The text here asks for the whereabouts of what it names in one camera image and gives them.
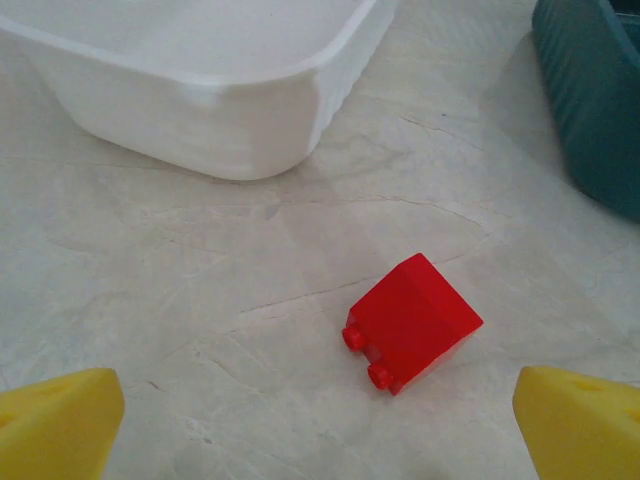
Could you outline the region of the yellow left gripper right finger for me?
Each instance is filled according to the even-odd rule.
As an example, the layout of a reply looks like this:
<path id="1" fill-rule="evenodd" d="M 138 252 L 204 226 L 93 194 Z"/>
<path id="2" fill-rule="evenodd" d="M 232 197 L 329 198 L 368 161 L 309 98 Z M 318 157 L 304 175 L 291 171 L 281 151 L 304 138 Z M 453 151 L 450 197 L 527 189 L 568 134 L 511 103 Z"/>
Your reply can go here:
<path id="1" fill-rule="evenodd" d="M 541 479 L 637 479 L 639 389 L 549 366 L 527 366 L 514 415 Z"/>

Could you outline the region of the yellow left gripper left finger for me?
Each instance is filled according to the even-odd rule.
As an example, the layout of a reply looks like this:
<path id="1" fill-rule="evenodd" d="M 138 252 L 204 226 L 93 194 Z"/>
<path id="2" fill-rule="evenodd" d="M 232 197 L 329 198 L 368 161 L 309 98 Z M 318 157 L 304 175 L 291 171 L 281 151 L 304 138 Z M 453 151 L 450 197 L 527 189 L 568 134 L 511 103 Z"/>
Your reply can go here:
<path id="1" fill-rule="evenodd" d="M 116 372 L 92 368 L 1 393 L 3 479 L 100 479 L 124 416 Z"/>

